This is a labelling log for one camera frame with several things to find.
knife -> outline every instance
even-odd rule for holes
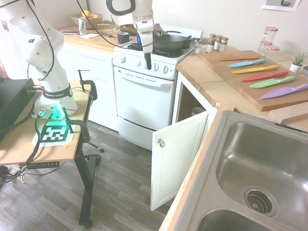
[[[266,87],[273,86],[273,85],[280,84],[280,83],[291,82],[295,78],[296,78],[295,76],[288,76],[288,77],[283,78],[283,79],[271,78],[271,79],[264,80],[264,81],[261,81],[261,82],[258,82],[258,83],[254,83],[254,84],[250,85],[249,87],[250,88],[266,88]]]
[[[242,82],[254,81],[254,80],[271,78],[271,77],[281,77],[281,76],[285,76],[288,73],[289,73],[288,71],[280,71],[280,72],[273,73],[273,74],[263,74],[263,75],[258,75],[258,76],[251,76],[251,77],[248,77],[248,78],[244,78],[242,80]]]
[[[273,65],[273,66],[267,66],[267,67],[256,67],[256,68],[248,68],[248,69],[243,69],[243,70],[238,70],[238,71],[233,71],[233,74],[242,74],[242,73],[250,73],[250,72],[256,72],[256,71],[271,71],[271,70],[276,70],[279,65]]]
[[[266,61],[266,59],[258,59],[255,61],[245,61],[245,62],[240,62],[240,63],[235,63],[235,64],[231,64],[228,67],[241,67],[241,66],[249,66],[249,65],[256,65],[256,64],[262,64]]]
[[[279,96],[283,96],[283,95],[287,95],[296,91],[301,91],[301,90],[305,90],[308,89],[308,83],[304,83],[302,85],[300,85],[297,88],[291,88],[291,87],[284,87],[284,88],[279,88],[276,90],[272,90],[266,94],[264,94],[261,99],[272,99],[272,98],[276,98]]]
[[[258,58],[259,58],[259,56],[247,56],[247,57],[231,56],[231,57],[219,57],[218,60],[220,60],[220,61],[234,61],[234,60],[258,59]]]

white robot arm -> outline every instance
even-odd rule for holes
[[[0,0],[0,6],[3,6],[0,14],[6,15],[12,25],[28,35],[21,47],[21,55],[36,67],[43,81],[44,91],[35,102],[34,115],[46,108],[44,118],[48,118],[53,112],[51,108],[59,104],[68,109],[68,115],[73,114],[78,106],[72,97],[66,72],[57,59],[64,44],[62,34],[36,11],[30,0]]]
[[[153,51],[153,10],[152,0],[106,0],[108,10],[115,15],[132,13],[148,69],[151,69],[151,52]]]

purple knife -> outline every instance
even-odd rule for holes
[[[276,90],[272,90],[266,94],[264,94],[261,99],[272,99],[272,98],[276,98],[279,96],[283,96],[283,95],[287,95],[296,91],[301,91],[301,90],[305,90],[308,89],[308,83],[302,84],[297,88],[291,88],[291,87],[284,87],[284,88],[279,88]]]

tape roll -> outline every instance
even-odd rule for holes
[[[120,44],[129,42],[129,33],[119,32],[117,34],[117,42],[120,43]]]

white stove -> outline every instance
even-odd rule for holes
[[[202,38],[203,32],[199,30],[161,27],[165,31],[181,32],[171,35]],[[152,133],[171,124],[178,76],[176,65],[194,50],[194,43],[181,49],[179,57],[151,53],[151,70],[146,67],[143,51],[128,49],[133,43],[137,41],[115,47],[113,56],[119,134],[151,150]]]

